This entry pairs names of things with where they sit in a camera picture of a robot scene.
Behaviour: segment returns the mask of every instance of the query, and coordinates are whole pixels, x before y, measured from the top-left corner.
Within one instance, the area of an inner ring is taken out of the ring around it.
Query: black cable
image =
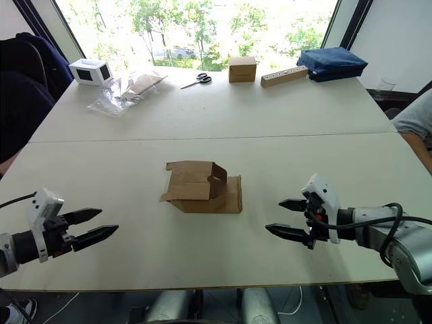
[[[22,316],[24,316],[27,320],[27,323],[32,324],[33,321],[30,318],[30,315],[27,314],[27,312],[24,310],[24,308],[22,308],[22,306],[15,300],[14,297],[12,297],[11,295],[9,295],[9,293],[7,293],[3,288],[0,288],[0,292],[6,296],[7,299],[10,300],[10,302],[20,311],[20,313],[22,314]]]
[[[402,209],[402,206],[399,205],[396,202],[393,202],[391,204],[386,205],[387,207],[396,207],[397,208],[397,213],[396,213],[396,219],[393,222],[393,225],[390,229],[390,232],[387,234],[387,236],[384,239],[383,244],[381,245],[381,248],[379,248],[379,256],[381,257],[381,260],[389,267],[393,267],[392,264],[390,263],[390,261],[387,260],[387,258],[385,257],[385,250],[387,250],[387,247],[389,246],[390,241],[392,240],[392,238],[394,237],[394,234],[396,233],[396,231],[398,230],[399,224],[402,220],[402,215],[404,213],[404,210]]]
[[[360,223],[351,223],[346,225],[330,225],[327,223],[324,223],[323,221],[319,220],[317,216],[313,213],[312,209],[308,209],[308,214],[310,217],[314,220],[314,222],[324,228],[327,228],[329,230],[338,230],[338,231],[344,231],[344,230],[351,230],[353,228],[358,227],[366,227],[370,225],[380,224],[380,223],[387,223],[388,221],[393,221],[393,225],[391,226],[391,229],[388,233],[388,235],[385,237],[383,244],[379,248],[379,256],[381,257],[381,260],[389,267],[393,267],[392,264],[386,259],[385,257],[385,250],[387,250],[387,247],[394,237],[394,234],[396,233],[396,230],[398,229],[401,221],[417,221],[419,223],[426,223],[428,225],[432,225],[432,221],[429,219],[421,218],[421,217],[413,217],[413,216],[403,216],[403,209],[402,206],[396,202],[392,202],[390,204],[386,205],[387,207],[396,207],[397,213],[396,216],[393,217],[384,217],[384,218],[378,218],[378,219],[372,219],[370,221],[362,221]]]
[[[14,203],[17,203],[18,201],[24,200],[24,199],[29,199],[32,198],[36,195],[36,192],[33,192],[32,194],[28,194],[27,196],[23,196],[23,197],[19,197],[19,198],[15,198],[12,200],[9,200],[7,202],[4,202],[3,204],[0,205],[0,208],[6,207],[7,205],[11,205]]]
[[[365,226],[381,224],[381,223],[387,223],[388,221],[395,221],[396,220],[396,217],[392,216],[392,217],[372,219],[370,221],[362,221],[360,223],[351,223],[351,224],[346,224],[346,225],[330,225],[330,224],[324,223],[323,221],[320,221],[319,219],[317,219],[317,216],[315,216],[315,214],[313,212],[311,212],[310,210],[308,211],[308,213],[317,225],[320,225],[321,227],[327,228],[329,230],[338,230],[338,231],[346,231],[346,230],[351,230],[353,228],[365,227]],[[420,218],[420,217],[413,217],[413,216],[402,216],[401,221],[417,221],[419,223],[425,223],[428,225],[432,225],[432,221],[429,219]]]

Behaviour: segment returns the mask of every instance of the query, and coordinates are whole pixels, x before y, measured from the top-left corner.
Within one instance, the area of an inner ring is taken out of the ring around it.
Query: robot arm
[[[28,210],[30,231],[10,235],[0,234],[0,277],[18,270],[20,264],[34,259],[45,262],[48,257],[59,257],[77,252],[108,238],[118,225],[106,225],[74,237],[67,229],[98,215],[101,209],[81,209],[58,215],[64,200],[46,189],[40,189],[33,197]]]
[[[316,240],[335,244],[341,239],[355,240],[359,246],[380,252],[407,292],[432,295],[432,231],[412,221],[421,219],[402,215],[399,204],[341,209],[335,190],[318,174],[302,193],[306,200],[287,199],[279,205],[304,212],[309,233],[282,224],[267,225],[272,234],[301,242],[311,250]]]

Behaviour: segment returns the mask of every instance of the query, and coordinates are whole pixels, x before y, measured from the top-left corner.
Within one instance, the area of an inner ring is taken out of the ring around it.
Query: blue pouch
[[[334,47],[302,51],[297,65],[309,69],[311,80],[322,82],[361,76],[367,63],[343,47]]]

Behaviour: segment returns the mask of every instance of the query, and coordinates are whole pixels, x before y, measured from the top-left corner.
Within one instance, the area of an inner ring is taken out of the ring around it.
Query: white box
[[[102,86],[113,78],[108,62],[97,59],[79,59],[69,68],[75,77],[76,82]]]

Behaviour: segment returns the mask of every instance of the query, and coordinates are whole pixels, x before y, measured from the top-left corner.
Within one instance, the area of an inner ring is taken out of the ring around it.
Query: white wall
[[[325,48],[340,46],[357,3],[358,0],[341,0],[329,36],[324,44]]]
[[[12,0],[0,0],[0,40],[14,38],[18,32],[33,33]]]
[[[369,65],[359,78],[376,88],[381,77],[394,91],[418,92],[432,80],[432,1],[374,0],[351,52]]]

